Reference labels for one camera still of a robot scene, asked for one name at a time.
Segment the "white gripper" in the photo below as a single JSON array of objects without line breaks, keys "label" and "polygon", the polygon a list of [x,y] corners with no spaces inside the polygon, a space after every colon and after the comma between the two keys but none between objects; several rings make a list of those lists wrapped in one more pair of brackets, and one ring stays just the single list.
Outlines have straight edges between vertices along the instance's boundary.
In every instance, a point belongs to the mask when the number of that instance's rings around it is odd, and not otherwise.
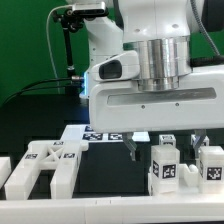
[{"label": "white gripper", "polygon": [[89,117],[97,132],[123,133],[133,161],[133,132],[197,129],[197,151],[205,129],[224,128],[224,65],[196,67],[171,91],[141,92],[136,81],[100,83],[90,93]]}]

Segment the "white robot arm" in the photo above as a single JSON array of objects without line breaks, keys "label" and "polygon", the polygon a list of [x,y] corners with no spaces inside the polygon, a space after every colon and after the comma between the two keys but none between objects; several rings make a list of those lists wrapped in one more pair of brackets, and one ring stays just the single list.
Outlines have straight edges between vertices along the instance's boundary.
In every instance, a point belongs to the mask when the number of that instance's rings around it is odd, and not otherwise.
[{"label": "white robot arm", "polygon": [[224,61],[190,58],[204,0],[67,2],[88,32],[82,95],[94,131],[121,134],[135,156],[136,132],[193,130],[202,142],[224,128]]}]

